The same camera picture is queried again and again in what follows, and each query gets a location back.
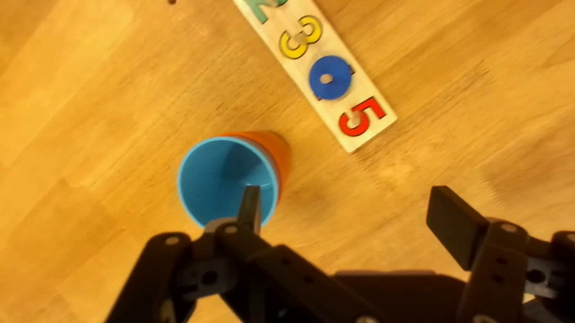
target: number 5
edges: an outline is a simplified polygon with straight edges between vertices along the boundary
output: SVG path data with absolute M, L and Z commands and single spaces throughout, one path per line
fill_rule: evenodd
M 349 136 L 362 136 L 365 131 L 371 129 L 371 117 L 367 115 L 367 109 L 372 109 L 374 115 L 378 117 L 378 120 L 381 120 L 381 118 L 387 117 L 387 113 L 383 111 L 383 108 L 380 106 L 380 102 L 378 102 L 374 97 L 371 97 L 371 99 L 367 99 L 367 100 L 363 100 L 362 104 L 358 104 L 358 106 L 353 108 L 353 113 L 354 113 L 356 117 L 360 117 L 360 124 L 358 124 L 356 127 L 351 127 L 351 126 L 349 126 L 351 118 L 349 118 L 347 113 L 344 113 L 344 115 L 340 117 L 340 129 L 342 129 L 345 135 L 349 135 Z
M 301 31 L 297 36 L 292 36 L 288 31 L 283 32 L 281 36 L 281 52 L 290 57 L 290 59 L 299 59 L 302 56 L 306 56 L 308 47 L 313 43 L 319 43 L 322 39 L 324 34 L 324 27 L 322 22 L 315 16 L 302 16 L 301 25 L 311 27 L 311 32 L 308 34 L 306 31 Z

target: number puzzle board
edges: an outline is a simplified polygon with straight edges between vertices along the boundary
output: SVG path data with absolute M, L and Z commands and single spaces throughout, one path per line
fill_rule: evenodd
M 398 115 L 313 0 L 234 0 L 347 153 Z

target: blue cup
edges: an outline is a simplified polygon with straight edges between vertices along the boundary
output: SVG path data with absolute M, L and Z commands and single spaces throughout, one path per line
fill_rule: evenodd
M 193 147 L 182 162 L 178 194 L 187 214 L 205 228 L 236 217 L 247 187 L 261 187 L 263 224 L 279 201 L 279 172 L 272 156 L 250 140 L 216 136 Z

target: red number 5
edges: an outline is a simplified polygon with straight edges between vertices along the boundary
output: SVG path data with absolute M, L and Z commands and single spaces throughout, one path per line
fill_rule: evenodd
M 371 117 L 367 115 L 367 109 L 372 109 L 378 120 L 385 118 L 387 115 L 380 106 L 380 102 L 374 97 L 371 97 L 353 108 L 353 113 L 360 118 L 358 126 L 351 127 L 349 126 L 351 118 L 347 113 L 344 113 L 340 117 L 340 129 L 349 136 L 362 136 L 365 131 L 371 129 Z

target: cup rim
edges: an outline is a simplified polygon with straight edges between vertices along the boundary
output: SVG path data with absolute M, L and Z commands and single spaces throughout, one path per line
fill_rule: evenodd
M 238 145 L 243 145 L 247 149 L 250 149 L 250 153 L 254 153 L 259 160 L 265 160 L 265 167 L 266 170 L 272 174 L 274 179 L 274 197 L 272 197 L 272 212 L 270 214 L 263 214 L 263 226 L 270 223 L 277 203 L 279 203 L 279 196 L 281 196 L 281 178 L 279 178 L 279 169 L 275 167 L 274 158 L 270 156 L 270 153 L 266 153 L 261 145 L 257 145 L 256 142 L 248 140 L 248 138 L 239 138 L 239 136 L 213 136 L 209 140 L 200 142 L 198 145 L 191 147 L 186 154 L 186 158 L 180 163 L 178 169 L 178 197 L 180 197 L 180 205 L 184 206 L 186 214 L 200 226 L 200 228 L 207 228 L 207 224 L 202 224 L 196 215 L 191 212 L 187 199 L 184 197 L 182 192 L 182 174 L 184 174 L 184 167 L 191 162 L 191 158 L 195 156 L 196 151 L 200 151 L 202 147 L 214 144 L 214 142 L 232 142 Z

